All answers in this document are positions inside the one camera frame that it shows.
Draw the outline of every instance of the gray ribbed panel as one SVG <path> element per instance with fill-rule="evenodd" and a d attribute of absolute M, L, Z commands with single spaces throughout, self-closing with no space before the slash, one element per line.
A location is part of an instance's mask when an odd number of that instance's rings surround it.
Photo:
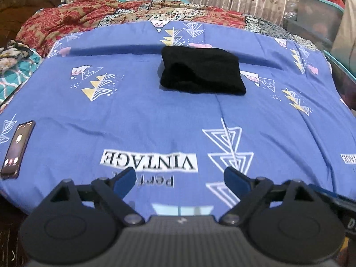
<path fill-rule="evenodd" d="M 271 260 L 249 245 L 235 227 L 212 216 L 155 216 L 126 228 L 100 257 L 75 267 L 296 267 Z M 306 267 L 337 267 L 332 261 Z M 49 267 L 31 262 L 28 267 Z"/>

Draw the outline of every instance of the folded black cloth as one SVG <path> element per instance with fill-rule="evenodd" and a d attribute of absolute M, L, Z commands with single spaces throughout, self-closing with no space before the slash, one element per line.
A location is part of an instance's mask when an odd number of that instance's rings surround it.
<path fill-rule="evenodd" d="M 245 94 L 237 56 L 218 48 L 165 46 L 161 85 L 189 93 Z"/>

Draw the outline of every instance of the phone screen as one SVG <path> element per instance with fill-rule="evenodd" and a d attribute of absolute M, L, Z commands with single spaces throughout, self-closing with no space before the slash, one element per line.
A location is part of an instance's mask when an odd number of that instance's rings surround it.
<path fill-rule="evenodd" d="M 34 126 L 35 122 L 29 121 L 20 124 L 16 128 L 1 168 L 1 177 L 3 179 L 18 177 L 22 157 Z"/>

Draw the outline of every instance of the blue bedsheet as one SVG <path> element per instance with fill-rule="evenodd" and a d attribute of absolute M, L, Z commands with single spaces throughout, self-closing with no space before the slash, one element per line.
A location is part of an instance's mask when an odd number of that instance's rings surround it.
<path fill-rule="evenodd" d="M 165 45 L 236 54 L 246 95 L 163 89 Z M 18 179 L 0 182 L 27 212 L 64 178 L 87 184 L 128 166 L 138 178 L 125 201 L 146 218 L 221 216 L 239 201 L 227 166 L 356 197 L 355 118 L 319 51 L 224 26 L 139 22 L 74 33 L 49 57 L 0 115 L 0 161 L 16 125 L 36 121 Z"/>

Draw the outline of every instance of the plastic storage bin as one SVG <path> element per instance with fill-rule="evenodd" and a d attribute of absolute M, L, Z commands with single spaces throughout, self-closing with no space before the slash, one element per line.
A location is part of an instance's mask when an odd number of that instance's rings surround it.
<path fill-rule="evenodd" d="M 318 34 L 308 31 L 302 27 L 298 22 L 287 19 L 287 31 L 298 35 L 304 39 L 312 41 L 319 50 L 330 51 L 332 48 L 332 42 L 326 38 L 320 37 Z"/>
<path fill-rule="evenodd" d="M 297 22 L 334 42 L 343 14 L 342 7 L 328 0 L 299 0 Z"/>
<path fill-rule="evenodd" d="M 346 105 L 356 110 L 356 77 L 329 52 L 324 51 L 324 55 L 332 66 L 332 79 L 336 90 Z"/>

